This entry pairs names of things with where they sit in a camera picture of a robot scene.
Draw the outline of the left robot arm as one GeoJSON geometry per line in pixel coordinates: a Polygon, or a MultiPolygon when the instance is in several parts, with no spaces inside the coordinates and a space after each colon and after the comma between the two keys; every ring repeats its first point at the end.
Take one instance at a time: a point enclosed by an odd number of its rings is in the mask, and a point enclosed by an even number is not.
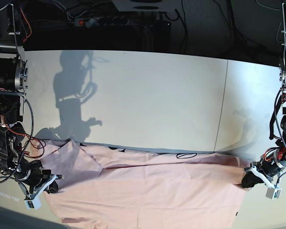
{"type": "Polygon", "coordinates": [[[245,168],[241,182],[242,188],[253,188],[256,184],[265,184],[274,190],[279,189],[279,184],[273,184],[273,177],[280,179],[286,173],[286,0],[282,1],[283,17],[283,56],[280,60],[280,82],[275,102],[274,111],[269,122],[269,138],[276,140],[276,146],[267,149],[260,160],[252,162],[245,168]]]}

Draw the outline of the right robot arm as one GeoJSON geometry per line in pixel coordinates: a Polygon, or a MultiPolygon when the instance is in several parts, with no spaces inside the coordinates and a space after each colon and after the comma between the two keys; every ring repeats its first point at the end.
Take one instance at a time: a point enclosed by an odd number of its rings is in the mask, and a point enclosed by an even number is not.
{"type": "Polygon", "coordinates": [[[43,191],[56,193],[57,180],[62,179],[43,169],[38,156],[28,161],[28,145],[45,147],[21,124],[20,108],[29,104],[25,98],[28,68],[23,45],[31,33],[21,2],[0,0],[0,183],[16,181],[28,203],[43,191]]]}

